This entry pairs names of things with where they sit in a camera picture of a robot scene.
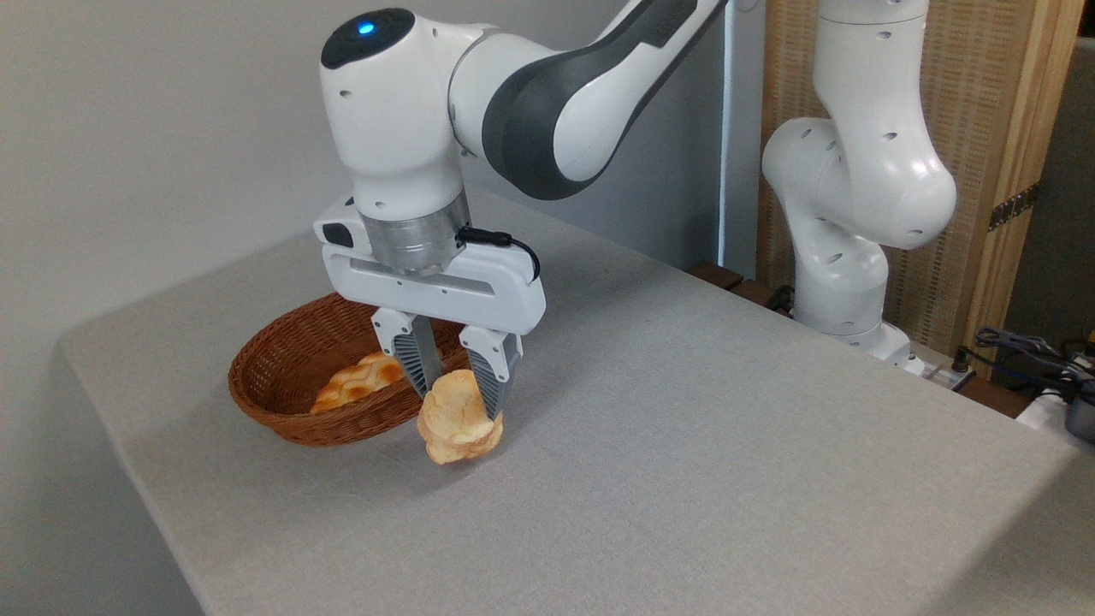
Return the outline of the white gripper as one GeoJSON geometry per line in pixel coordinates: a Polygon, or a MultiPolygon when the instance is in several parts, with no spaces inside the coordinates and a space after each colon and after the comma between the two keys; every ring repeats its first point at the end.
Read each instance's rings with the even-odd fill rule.
{"type": "Polygon", "coordinates": [[[434,275],[395,274],[371,256],[334,245],[324,246],[323,260],[341,297],[382,307],[371,318],[381,351],[394,356],[422,399],[442,375],[428,317],[470,324],[460,340],[485,412],[492,421],[500,417],[523,358],[520,335],[532,332],[545,312],[543,284],[533,280],[525,249],[472,243],[434,275]]]}

